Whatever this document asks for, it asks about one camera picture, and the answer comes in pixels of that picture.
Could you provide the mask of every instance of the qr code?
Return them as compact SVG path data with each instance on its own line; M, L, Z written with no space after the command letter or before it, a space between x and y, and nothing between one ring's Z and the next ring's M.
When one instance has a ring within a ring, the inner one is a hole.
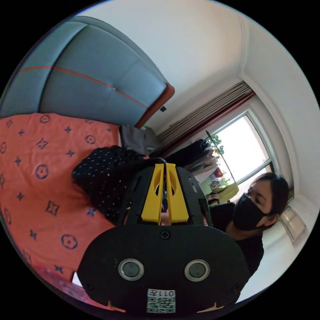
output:
M175 313L175 298L148 297L147 312L150 313Z

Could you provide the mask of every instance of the black face mask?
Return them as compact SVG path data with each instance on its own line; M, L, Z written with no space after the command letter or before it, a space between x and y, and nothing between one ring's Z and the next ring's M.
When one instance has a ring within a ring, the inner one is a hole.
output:
M270 216L273 213L264 214L244 193L237 201L233 212L233 223L234 226L243 231L251 231L264 227L256 227L260 220L265 216Z

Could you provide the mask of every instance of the headboard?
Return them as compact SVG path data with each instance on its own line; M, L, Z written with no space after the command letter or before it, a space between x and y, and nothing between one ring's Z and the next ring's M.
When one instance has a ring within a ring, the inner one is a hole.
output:
M173 94L128 37L76 16L27 54L0 99L0 117L57 113L140 128Z

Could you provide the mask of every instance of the bed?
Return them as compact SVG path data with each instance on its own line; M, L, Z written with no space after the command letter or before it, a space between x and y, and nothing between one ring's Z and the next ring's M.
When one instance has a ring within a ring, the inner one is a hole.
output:
M1 222L25 262L65 294L115 310L71 283L89 243L114 227L72 169L120 145L119 125L141 128L173 93L130 39L83 16L43 38L10 79L0 100Z

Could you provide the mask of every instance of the screw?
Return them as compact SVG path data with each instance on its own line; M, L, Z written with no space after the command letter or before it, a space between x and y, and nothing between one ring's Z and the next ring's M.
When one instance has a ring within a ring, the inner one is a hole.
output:
M163 230L160 232L160 238L162 240L168 240L170 238L170 232L167 230Z
M94 286L90 282L86 283L86 287L87 287L88 290L93 290L94 289Z
M233 293L235 293L235 292L238 292L241 288L242 288L242 284L241 284L241 283L236 283L236 284L232 287L231 291L232 291Z

